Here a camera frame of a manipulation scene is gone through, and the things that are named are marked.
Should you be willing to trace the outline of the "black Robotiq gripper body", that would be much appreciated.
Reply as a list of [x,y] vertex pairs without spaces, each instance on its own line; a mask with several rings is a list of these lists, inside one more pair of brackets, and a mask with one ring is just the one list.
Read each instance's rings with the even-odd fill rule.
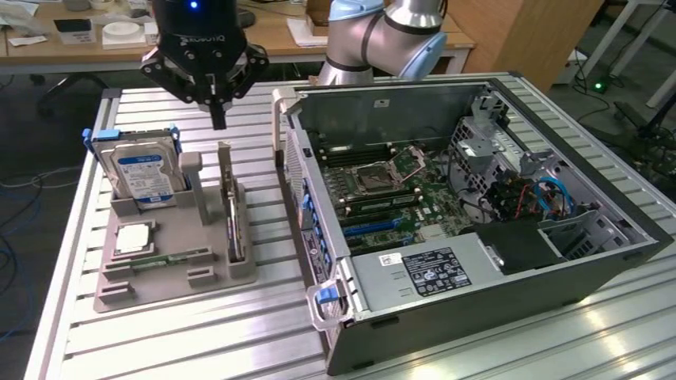
[[235,1],[154,1],[158,45],[181,74],[205,74],[217,99],[217,78],[230,74],[247,38]]

